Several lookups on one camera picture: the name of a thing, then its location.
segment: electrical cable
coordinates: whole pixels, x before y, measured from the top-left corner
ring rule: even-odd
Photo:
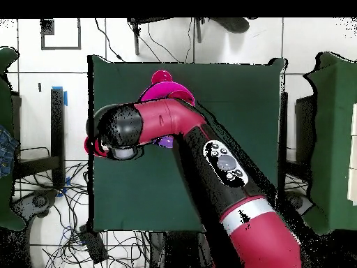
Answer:
[[[171,53],[165,46],[163,46],[163,45],[161,45],[160,43],[157,43],[156,41],[153,40],[153,38],[151,37],[151,34],[150,34],[150,23],[148,23],[148,32],[149,32],[149,36],[150,36],[151,40],[152,40],[154,43],[156,43],[157,45],[161,46],[164,50],[166,50],[166,51],[169,53],[169,55],[172,56],[177,62],[182,63],[182,61],[179,61],[176,57],[174,57],[174,56],[172,55],[172,53]]]
[[[145,239],[147,240],[148,243],[150,243],[150,246],[153,246],[154,248],[156,248],[156,250],[158,250],[159,252],[161,251],[161,248],[156,246],[152,241],[150,241],[150,239],[146,236],[146,233],[145,232],[141,232]]]
[[[286,177],[288,177],[289,179],[291,179],[291,180],[301,180],[301,179],[299,179],[298,177],[294,177],[294,176],[291,176],[291,175],[289,175],[289,174],[285,174],[285,176]]]
[[[137,240],[137,243],[136,243],[136,245],[137,245],[137,247],[138,247],[138,249],[139,249],[139,252],[144,256],[144,259],[145,259],[145,261],[144,261],[144,268],[146,268],[146,264],[147,264],[147,262],[150,262],[150,259],[148,259],[147,258],[147,255],[146,255],[146,250],[148,250],[148,248],[147,248],[147,246],[145,245],[145,238],[144,238],[144,235],[142,235],[142,232],[139,232],[140,234],[141,234],[141,236],[142,236],[142,239],[139,239],[138,237],[137,237],[137,234],[136,234],[136,232],[134,232],[135,233],[135,239]],[[139,245],[139,241],[142,243],[142,246],[144,247],[144,251],[140,248],[140,245]]]
[[[48,155],[48,157],[50,157],[50,151],[49,151],[49,149],[47,147],[26,148],[26,149],[20,149],[20,151],[28,151],[28,150],[35,150],[35,149],[46,149],[47,150],[47,155]],[[21,180],[20,180],[20,197],[21,197]]]
[[[300,185],[300,186],[296,186],[296,187],[289,187],[289,188],[285,188],[285,190],[289,190],[289,189],[297,189],[297,188],[301,188],[304,191],[306,191],[303,187],[306,187],[307,185]]]
[[[114,258],[113,256],[109,256],[109,258],[112,259],[113,261],[110,263],[108,268],[110,268],[114,262],[118,262],[119,264],[124,265],[126,268],[132,268],[129,264],[122,262],[122,260],[128,260],[129,258],[119,258],[118,259],[118,258]]]
[[[190,49],[191,49],[191,37],[190,37],[191,24],[192,24],[192,18],[191,18],[190,26],[188,27],[188,38],[190,39],[190,47],[188,48],[188,51],[187,51],[187,53],[186,53],[185,63],[187,62],[187,55],[188,55],[188,52],[189,52],[189,51],[190,51]]]
[[[287,147],[288,150],[296,150],[296,148]]]
[[[305,183],[305,182],[298,183],[298,182],[295,182],[295,181],[291,181],[291,182],[285,183],[285,186],[286,185],[290,185],[290,184],[305,184],[307,186],[309,183]]]
[[[150,262],[150,260],[149,260],[148,257],[147,257],[147,254],[146,254],[146,251],[148,250],[148,248],[147,248],[147,246],[144,246],[144,247],[146,247],[146,250],[144,250],[144,251],[142,250],[142,248],[141,248],[140,245],[144,245],[144,241],[137,237],[136,232],[134,232],[134,233],[135,233],[135,236],[134,236],[134,237],[129,237],[129,238],[127,238],[127,239],[124,239],[123,241],[119,241],[119,240],[117,239],[117,237],[115,236],[115,233],[114,233],[114,232],[112,232],[112,233],[113,233],[113,235],[114,235],[115,240],[118,242],[118,244],[117,244],[116,246],[112,247],[112,248],[109,248],[109,249],[108,249],[108,252],[110,252],[110,251],[111,251],[112,249],[114,249],[114,248],[117,248],[118,246],[122,246],[122,247],[124,247],[124,250],[126,251],[126,255],[127,255],[126,258],[120,258],[120,259],[117,258],[116,261],[118,262],[118,261],[120,261],[120,260],[129,260],[132,266],[127,265],[127,264],[124,263],[124,262],[119,262],[119,263],[121,263],[122,265],[125,265],[126,268],[128,268],[128,267],[129,267],[129,268],[135,268],[135,267],[134,267],[134,261],[140,259],[141,256],[143,256],[144,259],[145,259],[145,261],[144,261],[144,268],[146,268],[148,262]],[[130,247],[130,257],[129,257],[129,256],[128,256],[128,251],[126,250],[125,246],[122,245],[122,243],[125,242],[125,241],[128,241],[129,239],[133,239],[133,238],[136,240],[136,242],[133,243],[133,244],[131,245],[131,247]],[[139,257],[137,257],[137,258],[133,258],[133,257],[132,257],[132,252],[133,252],[133,250],[134,250],[134,247],[136,247],[136,248],[138,249],[138,251],[140,252]],[[113,263],[114,263],[114,261],[109,264],[109,268],[111,268],[111,266],[112,266]]]
[[[97,29],[98,29],[100,32],[102,32],[102,33],[104,34],[105,38],[107,39],[108,45],[109,45],[109,49],[115,54],[115,56],[116,56],[117,59],[120,59],[121,61],[123,61],[123,62],[125,63],[125,61],[121,58],[121,56],[118,55],[118,54],[112,49],[112,46],[110,45],[109,38],[108,38],[107,34],[106,34],[102,29],[100,29],[97,19],[95,18],[94,20],[96,21]]]
[[[159,63],[161,63],[161,60],[158,58],[158,56],[155,54],[155,52],[151,49],[151,47],[148,46],[148,44],[143,40],[143,38],[140,37],[139,32],[135,33],[134,30],[132,29],[132,27],[130,26],[129,21],[126,20],[126,22],[128,23],[128,26],[129,26],[130,30],[131,30],[135,35],[137,35],[137,36],[142,40],[142,42],[144,42],[144,43],[146,44],[146,46],[150,49],[150,51],[153,53],[153,55],[155,56],[155,58],[159,61]]]
[[[87,165],[87,163],[85,165],[82,165],[81,163],[77,164],[77,165],[74,165],[72,167],[67,167],[66,169],[66,172],[68,173],[70,171],[71,168],[75,168],[75,172],[73,173],[72,177],[70,178],[70,180],[73,180],[73,178],[78,175],[82,170],[83,168],[85,168]],[[40,174],[35,174],[32,176],[34,178],[34,182],[30,182],[28,180],[25,180],[25,184],[31,184],[31,185],[34,185],[34,186],[40,186],[41,188],[47,188],[47,189],[51,189],[51,188],[55,188],[53,186],[48,186],[48,185],[44,185],[43,183],[40,183],[39,180],[38,180],[38,177],[43,177],[43,178],[46,178],[46,179],[49,179],[51,182],[51,178],[50,176],[44,176],[44,175],[40,175]],[[62,266],[64,263],[70,263],[70,264],[76,264],[76,265],[79,265],[79,268],[82,268],[81,266],[81,263],[83,262],[90,262],[90,261],[93,261],[91,260],[90,258],[88,259],[85,259],[83,261],[79,261],[77,256],[75,255],[76,251],[84,251],[83,249],[79,249],[79,247],[74,247],[73,244],[79,244],[81,243],[81,241],[79,240],[79,237],[78,237],[78,231],[77,231],[77,215],[75,213],[75,206],[77,204],[80,204],[79,202],[79,199],[80,197],[82,196],[82,194],[85,194],[87,193],[86,190],[84,189],[80,189],[80,191],[77,191],[77,189],[79,188],[78,184],[71,184],[72,186],[68,186],[69,189],[73,189],[74,191],[76,191],[76,194],[74,195],[73,198],[71,198],[70,196],[68,196],[65,192],[63,192],[63,190],[60,190],[59,192],[63,194],[66,202],[67,202],[67,205],[68,205],[68,213],[69,213],[69,223],[70,225],[69,226],[65,226],[64,225],[64,222],[63,222],[63,219],[62,219],[62,216],[61,216],[61,212],[59,211],[59,209],[57,208],[56,205],[54,205],[54,208],[56,209],[56,211],[58,212],[59,214],[59,222],[63,228],[63,234],[62,234],[62,238],[61,238],[61,241],[60,241],[60,247],[57,248],[57,250],[55,252],[53,252],[53,254],[50,254],[48,251],[45,251],[47,256],[49,256],[49,260],[46,264],[46,267],[45,268],[59,268],[60,266]],[[66,234],[70,232],[70,237],[69,239],[67,240],[66,243],[62,244],[62,240],[63,238],[67,238],[66,237]],[[75,262],[73,261],[70,261],[69,259],[70,258],[74,258],[75,259]],[[57,261],[58,259],[62,260],[62,263],[60,265],[57,265],[55,263],[55,261]]]

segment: floor tile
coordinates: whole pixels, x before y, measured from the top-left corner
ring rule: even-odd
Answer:
[[[314,92],[310,83],[302,75],[287,75],[285,78],[285,91],[288,93],[287,146],[289,148],[296,148],[296,100],[310,96]],[[287,150],[287,159],[291,161],[295,160],[294,150]]]
[[[349,18],[285,17],[283,40],[287,73],[309,73],[319,52],[357,59],[356,21]]]
[[[126,18],[107,19],[107,36],[110,41],[112,49],[119,54],[124,61],[145,61],[145,62],[157,62],[155,55],[150,51],[149,47],[155,52],[159,60],[164,62],[178,61],[184,62],[186,60],[186,54],[188,53],[187,62],[192,62],[193,55],[193,21],[190,27],[190,17],[174,17],[169,20],[163,20],[159,22],[152,22],[150,26],[148,24],[140,25],[140,37],[139,39],[139,55],[135,55],[134,46],[134,33],[131,27],[128,26]],[[161,46],[153,42],[152,39],[166,47],[171,52],[174,58]],[[188,38],[188,28],[190,27],[191,48],[190,39]],[[119,61],[116,55],[110,50],[107,45],[107,59],[109,61]]]
[[[260,17],[250,20],[245,33],[229,33],[210,20],[201,25],[202,43],[196,42],[195,62],[267,64],[281,57],[282,18]]]
[[[64,106],[66,159],[87,159],[84,150],[88,117],[86,74],[20,73],[22,148],[51,147],[51,88],[67,91]]]
[[[17,20],[0,19],[0,47],[12,47],[17,50]],[[9,72],[18,72],[17,61],[8,68]]]
[[[30,256],[33,268],[107,268],[107,262],[93,264],[89,253],[85,247],[75,247],[76,249],[65,249],[66,256],[61,257],[61,249],[58,246],[31,246]]]
[[[108,268],[149,268],[149,247],[145,250],[137,246],[108,246],[108,255]]]
[[[98,19],[104,26],[104,19]],[[80,50],[41,50],[39,19],[19,20],[20,72],[87,72],[87,55],[105,56],[105,37],[93,18],[81,18]],[[45,36],[45,46],[73,46],[77,19],[54,19],[54,35]]]

